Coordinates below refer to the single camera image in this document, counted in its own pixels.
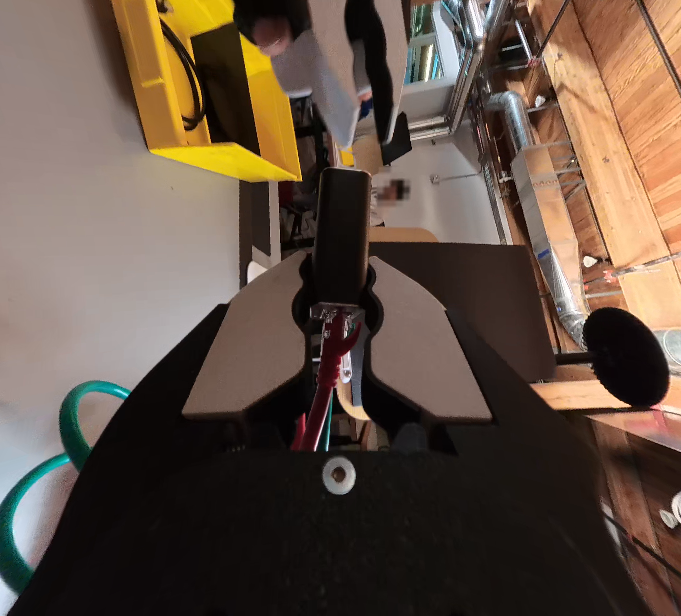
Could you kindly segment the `yellow plastic bin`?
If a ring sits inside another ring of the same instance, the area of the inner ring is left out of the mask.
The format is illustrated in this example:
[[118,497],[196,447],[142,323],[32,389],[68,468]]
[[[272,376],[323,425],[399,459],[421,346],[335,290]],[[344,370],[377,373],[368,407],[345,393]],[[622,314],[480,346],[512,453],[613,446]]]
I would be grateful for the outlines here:
[[260,153],[213,144],[192,37],[233,23],[232,0],[111,0],[152,154],[247,182],[300,181],[292,111],[266,58],[241,35]]

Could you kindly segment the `cardboard sheet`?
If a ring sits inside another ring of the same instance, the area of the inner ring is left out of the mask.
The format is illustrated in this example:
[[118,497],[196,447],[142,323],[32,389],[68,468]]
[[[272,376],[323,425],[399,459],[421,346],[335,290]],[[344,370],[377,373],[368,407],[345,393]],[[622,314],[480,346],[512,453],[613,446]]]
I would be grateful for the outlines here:
[[383,170],[381,144],[375,135],[363,135],[356,138],[350,152],[354,169],[370,173],[371,176]]

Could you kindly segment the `black floor lamp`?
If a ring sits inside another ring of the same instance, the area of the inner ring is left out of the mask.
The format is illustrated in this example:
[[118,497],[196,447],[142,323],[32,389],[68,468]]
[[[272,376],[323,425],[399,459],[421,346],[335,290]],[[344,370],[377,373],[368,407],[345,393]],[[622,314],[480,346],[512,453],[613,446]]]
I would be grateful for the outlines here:
[[631,407],[653,407],[668,394],[670,371],[655,334],[615,307],[592,312],[582,326],[582,351],[557,353],[556,365],[590,365],[610,395]]

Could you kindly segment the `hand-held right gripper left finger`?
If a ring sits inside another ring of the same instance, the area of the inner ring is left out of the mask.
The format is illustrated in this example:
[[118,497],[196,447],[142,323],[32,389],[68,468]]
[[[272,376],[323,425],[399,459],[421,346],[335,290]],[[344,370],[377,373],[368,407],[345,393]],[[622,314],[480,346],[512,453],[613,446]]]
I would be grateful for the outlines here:
[[244,418],[304,369],[304,333],[294,320],[303,286],[297,252],[266,270],[229,303],[183,407],[191,419]]

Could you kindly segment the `wooden support post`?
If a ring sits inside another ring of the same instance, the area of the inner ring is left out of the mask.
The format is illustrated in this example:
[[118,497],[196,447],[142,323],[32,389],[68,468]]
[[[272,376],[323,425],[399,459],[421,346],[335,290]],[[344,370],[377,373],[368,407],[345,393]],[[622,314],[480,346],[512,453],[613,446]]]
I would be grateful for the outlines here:
[[566,410],[616,410],[630,408],[615,398],[599,381],[538,382],[531,388],[549,407]]

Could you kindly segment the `silver ceiling pipes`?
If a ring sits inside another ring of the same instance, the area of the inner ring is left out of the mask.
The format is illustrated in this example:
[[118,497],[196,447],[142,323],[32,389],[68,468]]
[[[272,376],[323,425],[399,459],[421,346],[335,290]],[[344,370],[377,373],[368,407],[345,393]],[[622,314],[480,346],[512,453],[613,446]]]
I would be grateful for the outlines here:
[[410,122],[413,142],[448,137],[462,124],[480,74],[487,40],[485,18],[478,0],[439,0],[431,11],[432,45],[437,52],[441,76],[417,82],[414,87],[416,94],[437,95],[444,91],[449,98],[440,113]]

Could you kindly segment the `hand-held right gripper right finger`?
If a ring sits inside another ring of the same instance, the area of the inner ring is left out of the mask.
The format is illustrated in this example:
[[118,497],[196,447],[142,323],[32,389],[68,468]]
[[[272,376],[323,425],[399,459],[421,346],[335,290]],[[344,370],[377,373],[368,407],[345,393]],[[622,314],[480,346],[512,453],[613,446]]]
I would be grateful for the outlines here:
[[383,315],[370,342],[374,377],[438,422],[489,423],[492,413],[441,302],[378,257],[369,265]]

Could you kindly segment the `silver air duct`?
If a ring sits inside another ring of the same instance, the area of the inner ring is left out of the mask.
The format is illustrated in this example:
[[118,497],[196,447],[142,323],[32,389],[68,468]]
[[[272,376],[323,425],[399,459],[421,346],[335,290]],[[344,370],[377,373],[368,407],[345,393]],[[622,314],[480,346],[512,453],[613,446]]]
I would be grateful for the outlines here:
[[513,91],[491,95],[486,111],[503,114],[515,149],[511,174],[528,236],[558,320],[581,350],[583,328],[591,314],[583,289],[582,268],[574,226],[547,146],[533,135],[523,97]]

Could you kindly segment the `black monitor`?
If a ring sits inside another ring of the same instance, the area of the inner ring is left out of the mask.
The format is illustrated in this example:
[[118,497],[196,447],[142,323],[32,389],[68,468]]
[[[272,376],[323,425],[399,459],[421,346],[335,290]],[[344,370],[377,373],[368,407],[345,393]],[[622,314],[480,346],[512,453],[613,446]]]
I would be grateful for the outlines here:
[[381,161],[389,167],[394,161],[412,151],[409,123],[404,111],[401,111],[394,127],[393,137],[389,143],[381,144]]

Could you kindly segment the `black ethernet splitter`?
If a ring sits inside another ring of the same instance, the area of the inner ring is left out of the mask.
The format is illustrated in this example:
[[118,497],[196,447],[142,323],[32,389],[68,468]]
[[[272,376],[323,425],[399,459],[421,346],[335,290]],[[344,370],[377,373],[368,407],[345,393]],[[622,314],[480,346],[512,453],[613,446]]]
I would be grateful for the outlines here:
[[360,305],[369,274],[371,176],[329,167],[321,173],[317,233],[311,258],[311,316]]

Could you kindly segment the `black divider plate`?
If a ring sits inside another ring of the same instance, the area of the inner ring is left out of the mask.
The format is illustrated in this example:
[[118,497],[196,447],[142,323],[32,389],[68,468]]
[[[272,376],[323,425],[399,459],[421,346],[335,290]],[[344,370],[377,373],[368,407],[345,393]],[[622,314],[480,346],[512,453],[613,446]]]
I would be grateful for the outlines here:
[[230,23],[192,37],[192,49],[207,98],[206,120],[211,142],[234,143],[259,154],[240,39],[236,25]]

